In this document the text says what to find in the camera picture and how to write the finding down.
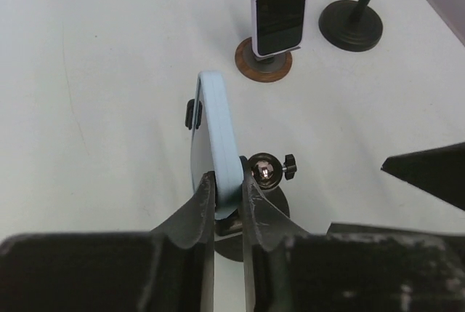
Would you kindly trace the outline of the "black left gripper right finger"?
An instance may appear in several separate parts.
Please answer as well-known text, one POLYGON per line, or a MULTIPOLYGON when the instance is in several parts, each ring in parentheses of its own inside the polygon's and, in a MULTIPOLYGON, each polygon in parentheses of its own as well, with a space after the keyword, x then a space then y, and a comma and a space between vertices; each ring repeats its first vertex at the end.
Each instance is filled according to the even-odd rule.
POLYGON ((248 311, 462 311, 464 238, 338 226, 312 234, 242 163, 248 311))

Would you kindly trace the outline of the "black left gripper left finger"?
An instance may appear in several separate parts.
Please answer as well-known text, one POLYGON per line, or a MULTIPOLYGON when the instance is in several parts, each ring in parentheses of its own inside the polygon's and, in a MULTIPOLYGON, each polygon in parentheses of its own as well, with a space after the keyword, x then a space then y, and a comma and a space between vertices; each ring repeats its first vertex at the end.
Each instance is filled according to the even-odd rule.
POLYGON ((212 311, 216 183, 151 231, 24 233, 1 243, 3 311, 212 311))

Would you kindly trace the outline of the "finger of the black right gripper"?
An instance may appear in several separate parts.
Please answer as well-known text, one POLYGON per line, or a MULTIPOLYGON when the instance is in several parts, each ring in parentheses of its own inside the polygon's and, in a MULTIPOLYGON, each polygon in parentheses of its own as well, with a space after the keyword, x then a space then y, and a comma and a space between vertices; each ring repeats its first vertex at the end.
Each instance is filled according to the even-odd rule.
POLYGON ((390 156, 381 170, 461 210, 464 209, 464 144, 390 156))

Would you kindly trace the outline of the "black clamp phone stand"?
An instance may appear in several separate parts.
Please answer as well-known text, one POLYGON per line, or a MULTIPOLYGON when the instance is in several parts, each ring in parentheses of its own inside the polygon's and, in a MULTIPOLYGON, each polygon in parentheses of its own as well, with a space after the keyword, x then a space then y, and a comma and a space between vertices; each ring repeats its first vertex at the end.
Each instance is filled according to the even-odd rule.
MULTIPOLYGON (((200 136, 200 134, 197 134, 192 138, 191 172, 194 185, 198 184, 204 173, 214 169, 209 139, 206 138, 204 143, 196 141, 200 136)), ((279 184, 283 178, 287 180, 294 178, 297 172, 294 155, 286 155, 285 161, 280 163, 275 156, 269 153, 257 153, 248 159, 248 165, 251 167, 251 175, 262 190, 266 200, 281 212, 281 219, 284 217, 289 218, 288 201, 279 184)), ((291 220, 281 220, 273 229, 277 232, 265 236, 270 240, 271 244, 279 243, 285 237, 304 234, 304 230, 292 223, 291 220)), ((215 251, 229 260, 242 262, 243 233, 239 212, 234 211, 226 219, 216 221, 215 234, 219 237, 215 241, 215 251)))

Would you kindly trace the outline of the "light blue cased phone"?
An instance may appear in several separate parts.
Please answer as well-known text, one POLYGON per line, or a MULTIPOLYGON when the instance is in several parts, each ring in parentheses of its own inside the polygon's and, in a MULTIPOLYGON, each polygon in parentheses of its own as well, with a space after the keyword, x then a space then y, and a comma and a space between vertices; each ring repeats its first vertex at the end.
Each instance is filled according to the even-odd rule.
POLYGON ((193 188, 203 174, 216 181, 215 218, 225 219, 241 200, 243 168, 227 101, 225 81, 219 71, 201 71, 195 97, 187 102, 185 126, 191 131, 190 171, 193 188))

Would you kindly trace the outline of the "white cased phone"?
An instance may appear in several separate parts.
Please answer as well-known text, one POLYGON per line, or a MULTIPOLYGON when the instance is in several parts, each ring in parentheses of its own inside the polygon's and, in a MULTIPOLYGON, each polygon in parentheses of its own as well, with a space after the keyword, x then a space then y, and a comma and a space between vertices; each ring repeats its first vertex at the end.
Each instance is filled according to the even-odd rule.
POLYGON ((305 6, 306 0, 251 0, 254 54, 266 58, 298 47, 305 6))

